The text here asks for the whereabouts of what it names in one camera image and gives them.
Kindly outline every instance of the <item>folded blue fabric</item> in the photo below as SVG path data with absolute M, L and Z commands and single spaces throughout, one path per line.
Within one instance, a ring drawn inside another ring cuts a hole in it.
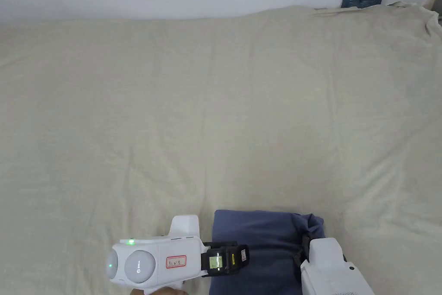
M 302 235 L 324 238 L 324 220 L 269 211 L 215 211 L 213 241 L 238 241 L 250 249 L 250 263 L 238 274 L 212 278 L 210 295 L 302 295 L 293 255 Z

